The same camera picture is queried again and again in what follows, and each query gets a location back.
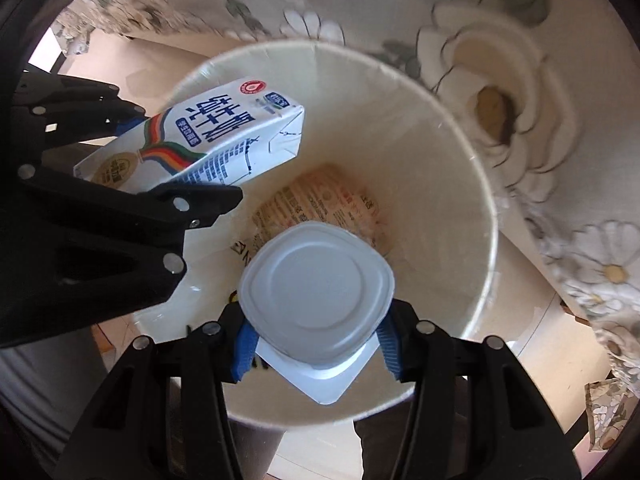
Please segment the white milk carton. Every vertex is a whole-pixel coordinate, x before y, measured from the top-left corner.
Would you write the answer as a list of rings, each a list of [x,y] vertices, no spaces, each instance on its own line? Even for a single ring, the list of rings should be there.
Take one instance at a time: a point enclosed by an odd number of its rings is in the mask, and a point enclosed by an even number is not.
[[[74,176],[130,194],[169,182],[241,185],[297,156],[305,109],[261,79],[206,90],[130,128]]]

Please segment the white yogurt cup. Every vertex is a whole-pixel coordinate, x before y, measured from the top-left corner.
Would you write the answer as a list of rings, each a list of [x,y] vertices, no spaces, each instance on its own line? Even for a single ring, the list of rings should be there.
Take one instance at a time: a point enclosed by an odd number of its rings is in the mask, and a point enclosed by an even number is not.
[[[335,403],[378,350],[394,292],[393,270],[374,248],[315,221],[260,248],[238,287],[258,356],[320,405]]]

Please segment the white round trash bin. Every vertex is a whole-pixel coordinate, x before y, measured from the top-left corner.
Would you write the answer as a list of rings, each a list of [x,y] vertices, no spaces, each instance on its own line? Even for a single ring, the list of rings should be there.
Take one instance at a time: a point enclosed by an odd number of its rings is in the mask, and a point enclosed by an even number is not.
[[[420,318],[472,334],[494,277],[498,214],[484,165],[446,107],[370,56],[304,40],[212,58],[170,102],[244,77],[305,107],[298,154],[245,183],[231,214],[188,235],[186,277],[171,300],[134,316],[137,329],[162,342],[213,320],[268,240],[316,220],[377,250],[396,297]]]

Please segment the person's left leg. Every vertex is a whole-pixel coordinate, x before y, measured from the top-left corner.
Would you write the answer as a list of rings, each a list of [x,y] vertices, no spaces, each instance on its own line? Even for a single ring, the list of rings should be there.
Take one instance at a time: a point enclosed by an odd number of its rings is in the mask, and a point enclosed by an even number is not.
[[[1,351],[1,404],[47,474],[106,376],[89,327]]]

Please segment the floral bed quilt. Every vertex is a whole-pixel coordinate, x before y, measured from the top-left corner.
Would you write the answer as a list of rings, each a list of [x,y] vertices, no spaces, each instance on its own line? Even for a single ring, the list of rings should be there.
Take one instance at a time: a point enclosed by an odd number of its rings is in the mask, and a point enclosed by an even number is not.
[[[459,118],[514,199],[504,230],[568,302],[526,344],[564,425],[587,382],[639,385],[639,9],[615,0],[75,0],[94,32],[212,55],[292,37],[369,53]]]

